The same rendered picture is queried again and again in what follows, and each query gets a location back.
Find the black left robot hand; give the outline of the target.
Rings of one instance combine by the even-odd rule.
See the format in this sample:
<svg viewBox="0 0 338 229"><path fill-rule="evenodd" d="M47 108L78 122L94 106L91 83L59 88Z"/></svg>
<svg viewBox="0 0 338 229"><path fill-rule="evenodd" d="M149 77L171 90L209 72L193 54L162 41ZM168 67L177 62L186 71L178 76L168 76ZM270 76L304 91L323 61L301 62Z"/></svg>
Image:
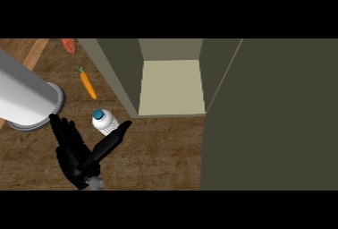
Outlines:
<svg viewBox="0 0 338 229"><path fill-rule="evenodd" d="M65 177L81 191L100 175L100 161L122 142L131 121L125 121L88 149L81 139L75 123L56 114L49 115L53 134L56 136L56 160Z"/></svg>

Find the olive open cabinet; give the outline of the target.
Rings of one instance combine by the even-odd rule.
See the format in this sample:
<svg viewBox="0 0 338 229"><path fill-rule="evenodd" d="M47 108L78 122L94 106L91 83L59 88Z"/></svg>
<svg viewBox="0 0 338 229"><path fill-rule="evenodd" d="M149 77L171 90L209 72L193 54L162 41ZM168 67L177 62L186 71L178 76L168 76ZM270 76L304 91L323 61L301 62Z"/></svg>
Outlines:
<svg viewBox="0 0 338 229"><path fill-rule="evenodd" d="M83 38L81 47L134 118L204 116L239 38Z"/></svg>

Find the dark olive cabinet door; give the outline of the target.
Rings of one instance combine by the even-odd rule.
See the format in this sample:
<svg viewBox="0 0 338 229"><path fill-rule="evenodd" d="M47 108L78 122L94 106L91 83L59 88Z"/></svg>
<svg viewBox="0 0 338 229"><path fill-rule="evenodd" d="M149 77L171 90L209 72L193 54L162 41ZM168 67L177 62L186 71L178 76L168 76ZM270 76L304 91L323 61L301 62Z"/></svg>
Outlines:
<svg viewBox="0 0 338 229"><path fill-rule="evenodd" d="M207 112L205 190L338 190L338 39L248 39Z"/></svg>

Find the white bottle with blue cap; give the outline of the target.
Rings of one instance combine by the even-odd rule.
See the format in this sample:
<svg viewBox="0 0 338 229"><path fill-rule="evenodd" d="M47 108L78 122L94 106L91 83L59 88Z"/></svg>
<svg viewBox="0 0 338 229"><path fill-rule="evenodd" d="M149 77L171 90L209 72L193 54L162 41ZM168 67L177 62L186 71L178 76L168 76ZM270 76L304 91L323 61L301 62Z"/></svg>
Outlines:
<svg viewBox="0 0 338 229"><path fill-rule="evenodd" d="M119 127L118 120L108 110L94 110L93 126L105 136Z"/></svg>

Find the white cylinder with grey rim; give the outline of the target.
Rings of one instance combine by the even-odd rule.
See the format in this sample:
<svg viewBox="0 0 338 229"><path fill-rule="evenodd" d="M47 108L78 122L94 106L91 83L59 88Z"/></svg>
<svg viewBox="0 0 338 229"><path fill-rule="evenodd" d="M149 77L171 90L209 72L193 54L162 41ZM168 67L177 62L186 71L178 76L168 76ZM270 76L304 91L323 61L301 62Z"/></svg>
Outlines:
<svg viewBox="0 0 338 229"><path fill-rule="evenodd" d="M37 131L60 114L66 103L63 89L46 82L0 48L0 118L18 131Z"/></svg>

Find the orange carrot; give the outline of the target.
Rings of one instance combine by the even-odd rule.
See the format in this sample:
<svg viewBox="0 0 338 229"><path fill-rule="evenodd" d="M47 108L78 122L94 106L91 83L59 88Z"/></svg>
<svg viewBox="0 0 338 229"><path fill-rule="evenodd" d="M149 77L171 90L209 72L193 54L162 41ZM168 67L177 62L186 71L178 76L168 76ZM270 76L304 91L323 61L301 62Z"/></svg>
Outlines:
<svg viewBox="0 0 338 229"><path fill-rule="evenodd" d="M87 90L87 93L88 93L91 99L97 100L97 95L96 95L96 92L94 92L94 86L91 84L88 74L84 71L81 66L80 67L77 66L77 69L80 71L81 84L83 84L83 86L84 86L84 88Z"/></svg>

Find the red sausage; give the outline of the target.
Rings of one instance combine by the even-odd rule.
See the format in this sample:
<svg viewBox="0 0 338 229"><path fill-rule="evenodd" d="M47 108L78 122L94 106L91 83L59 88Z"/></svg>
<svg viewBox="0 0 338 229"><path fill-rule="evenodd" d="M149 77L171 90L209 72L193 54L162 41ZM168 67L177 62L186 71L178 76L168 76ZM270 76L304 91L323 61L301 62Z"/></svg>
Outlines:
<svg viewBox="0 0 338 229"><path fill-rule="evenodd" d="M66 51L74 55L77 51L77 46L75 46L75 39L74 38L62 38L62 45Z"/></svg>

